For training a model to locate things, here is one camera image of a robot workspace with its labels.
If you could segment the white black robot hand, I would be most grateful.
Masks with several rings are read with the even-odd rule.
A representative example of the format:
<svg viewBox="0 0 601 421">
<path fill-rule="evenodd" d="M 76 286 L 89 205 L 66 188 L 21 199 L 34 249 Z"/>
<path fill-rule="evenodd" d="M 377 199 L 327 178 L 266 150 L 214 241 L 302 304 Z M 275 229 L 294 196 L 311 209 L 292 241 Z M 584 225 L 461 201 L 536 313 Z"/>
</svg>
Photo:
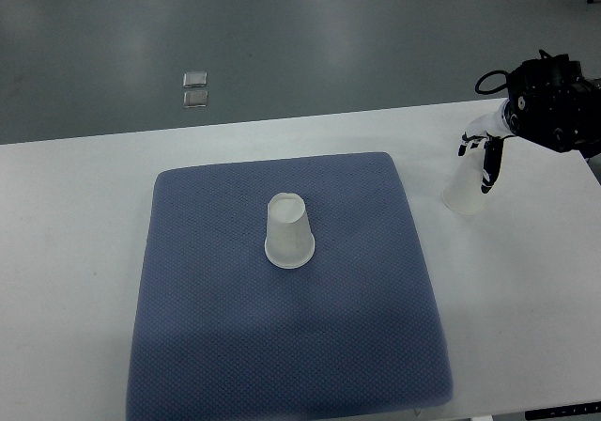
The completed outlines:
<svg viewBox="0 0 601 421">
<path fill-rule="evenodd" d="M 514 134 L 505 118 L 507 101 L 493 113 L 474 119 L 465 129 L 457 155 L 465 156 L 468 152 L 478 149 L 484 144 L 483 178 L 481 192 L 487 195 L 498 180 L 501 172 L 504 138 Z"/>
</svg>

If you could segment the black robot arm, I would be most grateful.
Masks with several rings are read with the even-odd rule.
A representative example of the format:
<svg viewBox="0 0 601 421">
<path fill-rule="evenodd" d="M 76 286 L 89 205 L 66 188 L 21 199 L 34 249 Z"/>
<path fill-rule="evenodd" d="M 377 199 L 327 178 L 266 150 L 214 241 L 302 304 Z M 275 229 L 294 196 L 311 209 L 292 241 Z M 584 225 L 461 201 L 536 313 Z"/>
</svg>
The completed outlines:
<svg viewBox="0 0 601 421">
<path fill-rule="evenodd" d="M 576 150 L 586 159 L 600 154 L 600 80 L 585 78 L 580 63 L 567 54 L 539 54 L 513 71 L 492 70 L 475 84 L 479 95 L 507 92 L 495 113 L 468 125 L 458 150 L 459 156 L 476 148 L 484 151 L 483 194 L 497 182 L 508 138 L 559 153 Z"/>
</svg>

